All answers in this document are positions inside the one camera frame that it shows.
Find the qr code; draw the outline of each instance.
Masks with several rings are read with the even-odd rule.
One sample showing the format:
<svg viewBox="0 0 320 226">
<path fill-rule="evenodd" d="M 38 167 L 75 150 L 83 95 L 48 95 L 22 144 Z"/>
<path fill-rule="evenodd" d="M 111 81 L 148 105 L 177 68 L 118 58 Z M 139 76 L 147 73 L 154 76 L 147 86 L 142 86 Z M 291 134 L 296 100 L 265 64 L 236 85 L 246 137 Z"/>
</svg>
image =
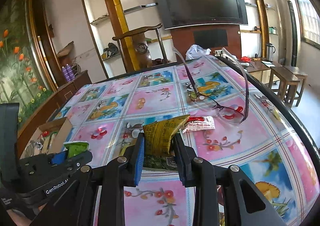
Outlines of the qr code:
<svg viewBox="0 0 320 226">
<path fill-rule="evenodd" d="M 174 157 L 165 157 L 167 159 L 167 165 L 170 167 L 177 167 L 177 163 L 174 160 Z"/>
</svg>

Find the red and white packet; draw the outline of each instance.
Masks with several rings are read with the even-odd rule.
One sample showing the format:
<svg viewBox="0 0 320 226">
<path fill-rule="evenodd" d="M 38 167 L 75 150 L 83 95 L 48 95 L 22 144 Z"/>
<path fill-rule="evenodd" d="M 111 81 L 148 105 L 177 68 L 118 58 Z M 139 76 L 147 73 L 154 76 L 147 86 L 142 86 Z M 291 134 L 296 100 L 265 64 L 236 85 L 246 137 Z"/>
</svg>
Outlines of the red and white packet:
<svg viewBox="0 0 320 226">
<path fill-rule="evenodd" d="M 182 133 L 215 128 L 212 116 L 190 117 L 182 129 Z"/>
</svg>

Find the silver thermos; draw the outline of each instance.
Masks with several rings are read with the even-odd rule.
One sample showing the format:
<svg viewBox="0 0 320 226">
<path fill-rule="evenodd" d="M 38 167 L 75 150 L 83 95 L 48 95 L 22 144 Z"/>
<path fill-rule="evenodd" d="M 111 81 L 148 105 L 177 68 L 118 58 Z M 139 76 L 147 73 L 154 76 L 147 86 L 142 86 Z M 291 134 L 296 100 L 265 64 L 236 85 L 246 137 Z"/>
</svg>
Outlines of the silver thermos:
<svg viewBox="0 0 320 226">
<path fill-rule="evenodd" d="M 275 51 L 276 51 L 276 48 L 274 47 L 274 45 L 271 43 L 267 43 L 267 60 L 268 61 L 273 61 L 273 54 L 275 53 Z"/>
</svg>

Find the flat-screen tv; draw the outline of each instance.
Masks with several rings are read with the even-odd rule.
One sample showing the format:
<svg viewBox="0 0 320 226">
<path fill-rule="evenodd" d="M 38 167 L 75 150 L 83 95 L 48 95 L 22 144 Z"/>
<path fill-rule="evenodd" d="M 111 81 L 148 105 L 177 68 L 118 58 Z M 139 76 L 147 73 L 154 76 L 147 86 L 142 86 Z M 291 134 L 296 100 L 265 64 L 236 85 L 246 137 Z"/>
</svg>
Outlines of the flat-screen tv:
<svg viewBox="0 0 320 226">
<path fill-rule="evenodd" d="M 157 0 L 165 29 L 208 24 L 248 24 L 244 0 Z"/>
</svg>

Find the window frame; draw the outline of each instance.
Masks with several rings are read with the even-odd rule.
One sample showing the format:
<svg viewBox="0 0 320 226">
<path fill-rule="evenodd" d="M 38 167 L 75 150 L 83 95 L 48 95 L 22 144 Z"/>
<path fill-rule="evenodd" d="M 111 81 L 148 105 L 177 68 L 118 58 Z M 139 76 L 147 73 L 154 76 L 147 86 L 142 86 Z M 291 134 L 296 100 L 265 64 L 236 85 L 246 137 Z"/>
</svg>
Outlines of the window frame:
<svg viewBox="0 0 320 226">
<path fill-rule="evenodd" d="M 318 44 L 317 42 L 314 42 L 313 40 L 310 40 L 308 38 L 305 37 L 305 34 L 304 34 L 304 24 L 303 24 L 303 18 L 302 18 L 302 13 L 301 13 L 301 8 L 300 8 L 300 4 L 299 4 L 299 1 L 298 0 L 295 0 L 296 2 L 296 5 L 297 5 L 297 9 L 298 9 L 298 17 L 299 17 L 299 22 L 300 22 L 300 35 L 301 35 L 301 40 L 317 49 L 320 50 L 320 44 Z"/>
</svg>

